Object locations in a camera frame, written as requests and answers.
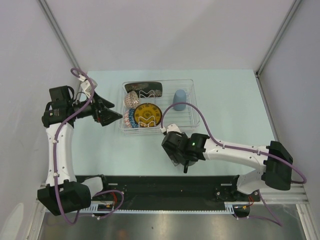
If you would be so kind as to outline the red black mug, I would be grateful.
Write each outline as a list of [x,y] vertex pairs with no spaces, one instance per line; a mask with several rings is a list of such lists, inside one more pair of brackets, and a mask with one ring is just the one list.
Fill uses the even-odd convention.
[[187,174],[189,167],[195,165],[196,163],[197,163],[196,161],[190,161],[190,160],[182,160],[179,162],[179,164],[182,165],[182,170],[184,174]]

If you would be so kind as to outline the brown patterned bowl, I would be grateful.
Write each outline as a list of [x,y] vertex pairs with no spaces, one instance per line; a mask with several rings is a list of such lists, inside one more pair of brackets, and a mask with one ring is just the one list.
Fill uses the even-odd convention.
[[135,91],[127,93],[123,102],[127,109],[135,109],[140,105],[140,99]]

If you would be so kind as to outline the blue patterned bowl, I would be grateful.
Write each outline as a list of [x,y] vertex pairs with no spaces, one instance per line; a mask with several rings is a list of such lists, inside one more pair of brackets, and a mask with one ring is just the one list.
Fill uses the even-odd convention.
[[135,112],[135,109],[130,108],[124,113],[123,123],[124,123],[124,126],[128,129],[132,129],[132,128],[136,129],[139,127],[139,125],[135,121],[134,112]]

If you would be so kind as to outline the clear wire dish rack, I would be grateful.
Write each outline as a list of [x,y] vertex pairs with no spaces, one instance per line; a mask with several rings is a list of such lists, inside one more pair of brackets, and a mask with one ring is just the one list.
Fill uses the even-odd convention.
[[[190,104],[197,106],[194,82],[192,79],[173,79],[173,80],[156,80],[162,83],[163,92],[162,97],[147,97],[139,98],[141,104],[151,103],[157,105],[162,111],[162,119],[160,124],[155,127],[138,127],[126,128],[124,124],[124,114],[129,108],[124,105],[124,98],[127,94],[125,84],[132,82],[124,82],[121,87],[121,114],[122,120],[119,122],[119,129],[125,134],[158,134],[161,133],[161,127],[167,127],[171,124],[176,124],[181,132],[194,131],[200,124],[199,113],[190,106]],[[186,92],[186,108],[183,111],[174,110],[175,105],[183,104],[177,102],[173,104],[173,98],[177,90],[184,90]]]

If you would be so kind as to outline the yellow round patterned plate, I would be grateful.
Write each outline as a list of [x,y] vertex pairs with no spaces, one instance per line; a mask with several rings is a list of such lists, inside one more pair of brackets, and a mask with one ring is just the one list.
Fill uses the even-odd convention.
[[162,110],[153,103],[142,103],[133,112],[135,123],[141,128],[152,128],[160,124]]

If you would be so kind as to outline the black square floral plate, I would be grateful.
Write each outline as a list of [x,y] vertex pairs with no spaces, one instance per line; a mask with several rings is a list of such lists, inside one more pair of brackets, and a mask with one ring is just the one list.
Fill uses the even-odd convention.
[[130,82],[124,88],[127,93],[136,92],[139,98],[158,98],[163,95],[163,85],[159,81]]

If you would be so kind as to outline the light blue cup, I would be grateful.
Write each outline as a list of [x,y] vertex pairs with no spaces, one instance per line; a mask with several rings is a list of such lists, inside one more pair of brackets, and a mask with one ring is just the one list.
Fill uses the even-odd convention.
[[174,94],[172,103],[173,104],[182,103],[182,104],[175,105],[173,107],[173,109],[176,110],[176,111],[179,111],[179,112],[184,111],[186,106],[187,106],[185,104],[186,102],[187,102],[187,94],[186,94],[186,92],[183,89],[178,89]]

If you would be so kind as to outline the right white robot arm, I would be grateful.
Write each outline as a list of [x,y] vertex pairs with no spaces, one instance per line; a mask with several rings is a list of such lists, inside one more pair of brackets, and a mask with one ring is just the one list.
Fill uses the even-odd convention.
[[214,142],[206,134],[187,136],[184,132],[170,131],[161,146],[175,165],[183,166],[184,173],[199,160],[221,160],[252,168],[249,173],[237,175],[232,183],[230,194],[237,201],[265,187],[280,191],[291,188],[293,159],[277,141],[268,146],[232,146],[229,142]]

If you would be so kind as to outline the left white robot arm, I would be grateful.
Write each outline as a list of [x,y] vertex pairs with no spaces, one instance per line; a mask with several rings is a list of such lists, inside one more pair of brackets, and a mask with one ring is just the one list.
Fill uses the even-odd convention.
[[64,213],[88,208],[94,196],[105,200],[111,193],[102,174],[77,181],[72,160],[74,123],[93,117],[95,122],[107,126],[123,116],[112,110],[112,102],[97,93],[89,104],[74,100],[74,93],[67,85],[49,89],[51,101],[41,118],[49,143],[49,164],[45,187],[37,191],[37,198],[54,216],[61,215],[60,208]]

